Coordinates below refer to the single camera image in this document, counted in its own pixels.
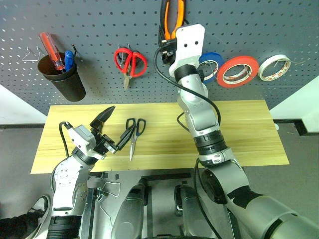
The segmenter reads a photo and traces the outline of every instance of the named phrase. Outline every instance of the white wall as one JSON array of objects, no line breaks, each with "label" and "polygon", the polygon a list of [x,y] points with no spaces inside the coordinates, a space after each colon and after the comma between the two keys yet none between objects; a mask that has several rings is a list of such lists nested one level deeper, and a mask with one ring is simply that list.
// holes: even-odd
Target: white wall
[{"label": "white wall", "polygon": [[0,124],[45,123],[46,116],[0,85]]},{"label": "white wall", "polygon": [[308,132],[319,132],[319,76],[270,110],[273,119],[302,119]]}]

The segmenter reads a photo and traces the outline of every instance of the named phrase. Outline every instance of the screwdriver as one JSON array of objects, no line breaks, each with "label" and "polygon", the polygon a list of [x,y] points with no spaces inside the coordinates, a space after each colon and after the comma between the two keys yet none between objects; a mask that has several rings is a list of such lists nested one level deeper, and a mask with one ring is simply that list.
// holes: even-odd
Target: screwdriver
[{"label": "screwdriver", "polygon": [[45,50],[47,51],[51,61],[54,64],[54,67],[58,71],[64,72],[64,65],[62,63],[59,51],[57,50],[54,41],[48,32],[42,32],[39,34],[39,37],[45,47]]},{"label": "screwdriver", "polygon": [[74,54],[72,51],[64,52],[65,71],[69,71],[74,65]]}]

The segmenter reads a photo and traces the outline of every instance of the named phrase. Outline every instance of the wooden board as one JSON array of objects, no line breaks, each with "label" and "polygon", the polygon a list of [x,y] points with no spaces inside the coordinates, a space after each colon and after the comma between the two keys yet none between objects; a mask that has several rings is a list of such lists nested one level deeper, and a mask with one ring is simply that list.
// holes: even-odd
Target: wooden board
[{"label": "wooden board", "polygon": [[[221,115],[221,130],[228,146],[242,166],[289,164],[275,125],[264,100],[216,102]],[[51,106],[31,173],[51,173],[65,158],[58,124],[68,121],[74,127],[89,123],[112,105]],[[103,133],[118,142],[128,118],[144,118],[146,130],[136,144],[132,162],[130,144],[115,155],[108,153],[93,171],[192,168],[197,150],[192,136],[176,122],[182,112],[177,103],[121,104],[104,124]],[[64,130],[69,151],[72,144]]]}]

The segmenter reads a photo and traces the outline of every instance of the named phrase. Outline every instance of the gray pegboard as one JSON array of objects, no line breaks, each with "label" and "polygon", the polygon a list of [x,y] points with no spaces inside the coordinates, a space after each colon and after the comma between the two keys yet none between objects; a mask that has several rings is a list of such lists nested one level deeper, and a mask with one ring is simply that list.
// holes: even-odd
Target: gray pegboard
[{"label": "gray pegboard", "polygon": [[[160,0],[51,0],[0,2],[0,83],[43,113],[67,101],[37,70],[21,59],[29,46],[44,51],[39,32],[53,34],[60,51],[75,44],[77,64],[87,95],[76,104],[175,102],[176,89],[153,68],[158,41]],[[203,52],[225,60],[251,55],[261,64],[276,54],[294,62],[272,82],[255,77],[249,84],[226,89],[208,86],[212,100],[265,99],[269,108],[318,75],[319,3],[317,0],[187,0],[186,19],[206,28]],[[123,90],[113,52],[129,43],[149,66]],[[160,67],[168,75],[167,66]]]}]

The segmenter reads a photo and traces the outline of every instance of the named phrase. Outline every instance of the shoe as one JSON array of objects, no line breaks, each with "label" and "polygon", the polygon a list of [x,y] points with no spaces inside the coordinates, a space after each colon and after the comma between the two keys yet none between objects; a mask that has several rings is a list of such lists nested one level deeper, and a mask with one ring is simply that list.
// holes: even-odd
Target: shoe
[{"label": "shoe", "polygon": [[32,239],[32,238],[35,238],[36,236],[38,236],[38,234],[42,228],[42,225],[49,214],[50,208],[51,208],[50,197],[47,195],[43,195],[43,196],[39,197],[39,199],[36,201],[36,203],[33,205],[33,207],[29,209],[28,213],[35,213],[35,214],[39,215],[38,226],[25,239]]}]

